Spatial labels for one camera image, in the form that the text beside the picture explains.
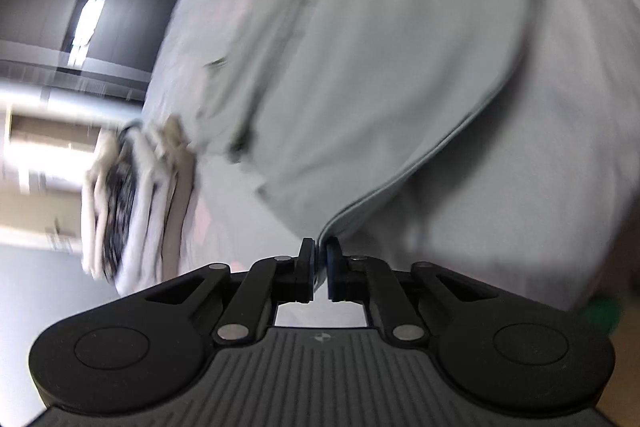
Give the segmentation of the grey long-sleeve shirt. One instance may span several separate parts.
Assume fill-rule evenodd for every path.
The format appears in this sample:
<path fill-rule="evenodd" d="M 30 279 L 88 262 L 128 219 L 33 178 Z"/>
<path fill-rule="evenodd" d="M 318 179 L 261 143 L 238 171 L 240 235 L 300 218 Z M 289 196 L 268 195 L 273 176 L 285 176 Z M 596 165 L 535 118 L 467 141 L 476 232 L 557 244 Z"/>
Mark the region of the grey long-sleeve shirt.
<path fill-rule="evenodd" d="M 250 0 L 198 137 L 294 233 L 354 231 L 492 101 L 535 0 Z"/>

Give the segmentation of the folded clothes stack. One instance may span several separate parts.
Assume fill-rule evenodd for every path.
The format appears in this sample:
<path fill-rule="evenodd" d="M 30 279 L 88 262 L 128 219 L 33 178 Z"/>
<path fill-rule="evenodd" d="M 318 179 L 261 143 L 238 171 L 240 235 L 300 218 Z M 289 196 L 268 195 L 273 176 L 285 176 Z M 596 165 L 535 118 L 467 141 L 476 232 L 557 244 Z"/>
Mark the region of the folded clothes stack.
<path fill-rule="evenodd" d="M 81 187 L 81 266 L 119 296 L 178 275 L 196 156 L 180 119 L 101 130 Z"/>

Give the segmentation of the grey pink-dotted bedspread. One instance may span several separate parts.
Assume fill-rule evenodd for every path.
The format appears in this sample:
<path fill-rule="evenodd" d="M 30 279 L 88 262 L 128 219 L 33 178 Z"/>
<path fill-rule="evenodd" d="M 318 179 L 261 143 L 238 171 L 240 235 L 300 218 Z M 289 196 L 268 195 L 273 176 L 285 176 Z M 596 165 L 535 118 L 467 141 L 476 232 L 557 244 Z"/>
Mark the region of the grey pink-dotted bedspread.
<path fill-rule="evenodd" d="M 351 255 L 428 260 L 560 309 L 596 287 L 639 206 L 639 0 L 535 0 L 521 60 L 492 101 L 360 227 Z M 245 162 L 198 137 L 208 71 L 250 0 L 178 0 L 143 107 L 177 116 L 196 170 L 178 275 L 243 271 L 305 237 L 266 205 Z"/>

